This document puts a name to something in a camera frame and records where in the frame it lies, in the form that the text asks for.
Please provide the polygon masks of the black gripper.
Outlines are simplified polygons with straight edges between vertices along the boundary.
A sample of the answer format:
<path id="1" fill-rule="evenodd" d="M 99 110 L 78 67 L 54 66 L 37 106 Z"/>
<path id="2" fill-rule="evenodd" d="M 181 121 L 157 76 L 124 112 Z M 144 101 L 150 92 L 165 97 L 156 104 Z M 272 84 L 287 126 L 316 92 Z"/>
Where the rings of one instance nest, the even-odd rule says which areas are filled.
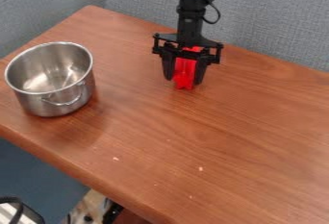
<path id="1" fill-rule="evenodd" d="M 196 60 L 193 84 L 204 82 L 208 66 L 221 61 L 224 44 L 202 35 L 206 9 L 186 10 L 178 7 L 178 30 L 172 34 L 156 33 L 152 53 L 162 58 L 165 78 L 172 81 L 176 72 L 177 57 Z"/>

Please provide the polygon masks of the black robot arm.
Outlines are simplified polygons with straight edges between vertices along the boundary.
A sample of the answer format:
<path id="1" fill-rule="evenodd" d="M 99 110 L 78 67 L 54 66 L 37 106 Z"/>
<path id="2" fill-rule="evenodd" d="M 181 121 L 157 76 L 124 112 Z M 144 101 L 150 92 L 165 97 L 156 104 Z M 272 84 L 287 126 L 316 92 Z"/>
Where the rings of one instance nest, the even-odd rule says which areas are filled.
<path id="1" fill-rule="evenodd" d="M 205 17 L 208 6 L 221 17 L 214 0 L 180 0 L 178 31 L 153 35 L 152 52 L 161 57 L 165 78 L 176 82 L 177 88 L 193 89 L 201 85 L 208 66 L 221 61 L 224 44 L 202 36 L 204 23 L 217 23 Z"/>

